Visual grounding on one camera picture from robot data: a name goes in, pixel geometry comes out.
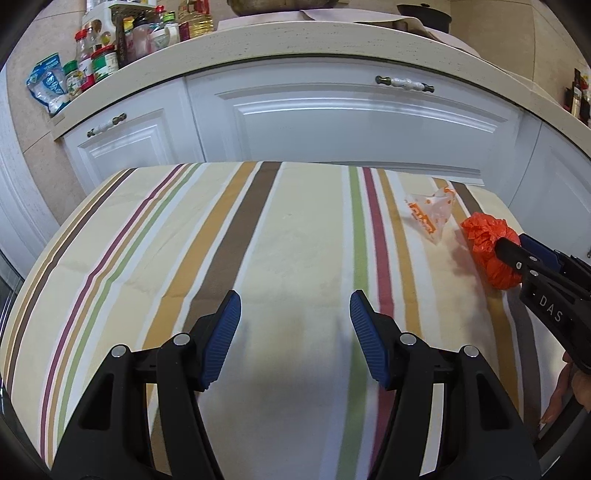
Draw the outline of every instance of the green stripe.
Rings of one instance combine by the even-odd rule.
[[[145,236],[148,234],[148,232],[150,231],[150,229],[152,228],[152,226],[154,225],[154,223],[156,222],[158,217],[162,214],[164,209],[172,201],[172,199],[176,196],[176,194],[183,187],[183,185],[185,185],[188,182],[189,178],[191,178],[191,176],[197,171],[197,169],[199,168],[200,165],[202,165],[202,164],[196,164],[195,166],[191,167],[188,170],[187,174],[183,177],[183,179],[176,185],[176,187],[165,198],[163,198],[163,200],[161,200],[161,203],[160,203],[160,205],[158,205],[158,208],[156,209],[154,214],[149,218],[149,220],[146,222],[145,226],[142,228],[139,235],[135,238],[135,240],[134,240],[133,244],[131,245],[131,247],[129,248],[129,250],[127,250],[127,253],[123,257],[123,260],[119,263],[119,265],[117,266],[115,271],[111,274],[111,276],[106,280],[105,285],[103,286],[103,289],[100,293],[100,296],[99,296],[99,298],[98,298],[98,300],[97,300],[97,302],[90,314],[88,324],[86,325],[84,332],[82,333],[82,337],[80,338],[80,343],[78,344],[78,347],[76,348],[76,353],[74,354],[74,357],[72,359],[72,364],[71,364],[70,370],[68,372],[66,386],[64,388],[64,394],[63,394],[63,398],[62,398],[61,405],[60,405],[59,420],[58,420],[58,424],[57,424],[57,443],[58,444],[60,443],[61,436],[64,433],[64,424],[66,422],[66,410],[67,410],[68,400],[70,398],[72,384],[74,383],[74,376],[76,375],[76,370],[77,370],[78,364],[80,363],[80,358],[82,357],[82,352],[84,351],[84,349],[86,347],[90,333],[94,327],[94,324],[95,324],[96,319],[99,315],[100,309],[102,308],[103,304],[105,303],[105,300],[111,290],[111,286],[113,285],[113,282],[115,280],[117,280],[119,278],[119,276],[123,273],[125,267],[129,263],[129,260],[131,259],[131,257],[135,253],[135,251],[138,249],[141,242],[144,240]]]
[[[361,188],[356,167],[349,167],[351,206],[353,210],[353,289],[369,293],[368,254],[365,239],[365,220],[361,204]],[[354,480],[365,421],[365,397],[367,393],[367,366],[363,352],[354,335],[351,341],[351,368],[345,431],[340,445],[337,480]]]

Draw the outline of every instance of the plastic bag with orange print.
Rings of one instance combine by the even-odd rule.
[[[449,187],[443,187],[431,196],[409,195],[406,199],[413,218],[435,244],[441,240],[455,201],[456,191]]]

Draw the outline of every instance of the label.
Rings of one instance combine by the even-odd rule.
[[[92,67],[95,71],[95,81],[98,82],[112,73],[119,70],[116,53],[102,55],[92,61]]]

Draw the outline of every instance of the orange plastic bag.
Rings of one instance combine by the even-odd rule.
[[[464,220],[461,226],[472,243],[474,260],[484,268],[486,277],[493,287],[507,290],[521,283],[521,275],[515,273],[495,255],[495,244],[501,237],[521,245],[519,235],[507,225],[505,220],[476,212]]]

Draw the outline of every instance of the white cabinet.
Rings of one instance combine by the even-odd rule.
[[[377,75],[435,92],[377,85]],[[467,83],[367,60],[265,60],[202,72],[187,85],[207,161],[363,162],[488,176],[492,190],[514,165],[523,113]]]
[[[122,121],[112,125],[114,118]],[[101,125],[110,128],[92,135]],[[124,168],[203,161],[184,79],[108,107],[68,132],[64,143],[86,193]]]
[[[548,125],[509,208],[527,234],[591,263],[591,161]]]

